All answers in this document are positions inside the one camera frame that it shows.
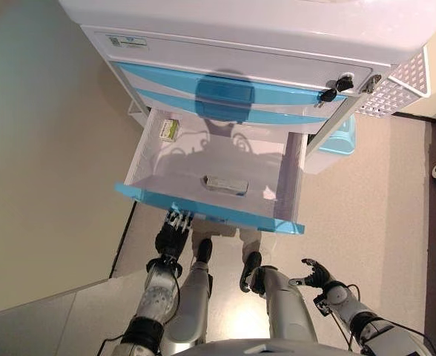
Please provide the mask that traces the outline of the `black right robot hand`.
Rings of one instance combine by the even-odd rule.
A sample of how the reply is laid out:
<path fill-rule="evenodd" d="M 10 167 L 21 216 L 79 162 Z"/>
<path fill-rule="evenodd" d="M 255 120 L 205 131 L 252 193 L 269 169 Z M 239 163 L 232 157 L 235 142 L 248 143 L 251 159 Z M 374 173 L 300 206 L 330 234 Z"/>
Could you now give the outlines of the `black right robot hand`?
<path fill-rule="evenodd" d="M 291 278 L 288 281 L 290 286 L 310 286 L 322 289 L 331 280 L 329 271 L 316 260 L 304 258 L 301 262 L 311 267 L 311 273 L 307 277 Z"/>

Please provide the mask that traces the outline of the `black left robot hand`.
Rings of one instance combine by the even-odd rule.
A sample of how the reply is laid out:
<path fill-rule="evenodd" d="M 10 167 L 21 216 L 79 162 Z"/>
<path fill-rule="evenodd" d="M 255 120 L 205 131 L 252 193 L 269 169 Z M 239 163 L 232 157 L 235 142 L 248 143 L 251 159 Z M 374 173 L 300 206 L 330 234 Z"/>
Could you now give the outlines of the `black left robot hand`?
<path fill-rule="evenodd" d="M 157 252 L 168 259 L 178 260 L 192 232 L 194 214 L 190 211 L 169 210 L 156 236 Z"/>

